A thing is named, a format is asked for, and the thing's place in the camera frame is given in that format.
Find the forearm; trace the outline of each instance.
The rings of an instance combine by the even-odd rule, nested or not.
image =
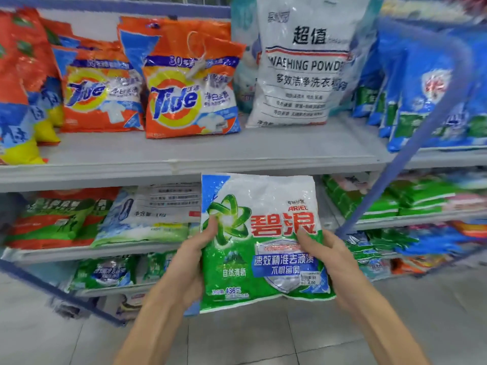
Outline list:
[[[423,350],[389,302],[374,288],[353,316],[379,365],[429,365]]]
[[[137,316],[113,365],[162,365],[166,362],[184,307],[170,287],[155,287]]]

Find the barcode label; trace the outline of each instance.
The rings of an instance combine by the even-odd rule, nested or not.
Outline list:
[[[321,273],[319,271],[300,272],[301,286],[316,286],[321,284]]]

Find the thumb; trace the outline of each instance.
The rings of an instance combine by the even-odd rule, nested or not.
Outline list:
[[[331,249],[316,242],[314,239],[309,237],[308,233],[303,228],[299,228],[296,233],[298,237],[298,242],[303,251],[313,255],[315,258],[320,259],[322,262],[326,263],[330,256]]]
[[[210,215],[207,228],[203,232],[198,233],[197,235],[191,237],[190,239],[186,239],[184,244],[188,244],[194,248],[198,248],[199,250],[201,250],[212,239],[215,238],[217,232],[218,232],[218,221],[215,216]]]

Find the orange detergent bag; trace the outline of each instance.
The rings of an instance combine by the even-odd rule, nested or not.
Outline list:
[[[168,18],[137,18],[121,16],[117,26],[118,38],[122,43],[125,55],[141,75],[144,58],[154,49],[164,27],[176,26],[194,32],[204,32],[215,38],[230,41],[231,29],[229,22],[215,20],[186,19],[171,20]]]
[[[50,44],[61,46],[61,41],[59,40],[59,36],[62,35],[72,35],[73,30],[71,29],[71,24],[65,22],[58,22],[55,20],[49,20],[40,18],[40,22],[44,29],[46,30],[47,39]]]
[[[53,46],[62,77],[62,132],[144,130],[142,80],[122,51]]]
[[[0,165],[44,164],[34,139],[34,119],[15,64],[12,19],[0,13]]]
[[[245,46],[195,30],[195,25],[165,21],[154,48],[142,58],[149,90],[147,138],[240,131],[231,79]],[[136,44],[137,35],[132,38]]]
[[[43,86],[48,75],[52,74],[51,54],[46,50],[46,46],[49,46],[46,33],[35,10],[21,10],[10,16],[12,38],[20,53],[15,66],[27,91],[35,120],[35,139],[41,144],[57,145],[60,139],[54,132],[50,105]]]

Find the green star logo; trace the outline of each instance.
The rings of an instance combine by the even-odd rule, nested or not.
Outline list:
[[[211,202],[208,213],[218,219],[218,233],[215,238],[217,248],[226,248],[233,237],[248,237],[245,222],[250,218],[252,210],[249,207],[239,206],[234,195],[226,195],[221,203]],[[208,220],[203,223],[203,229],[208,226]]]

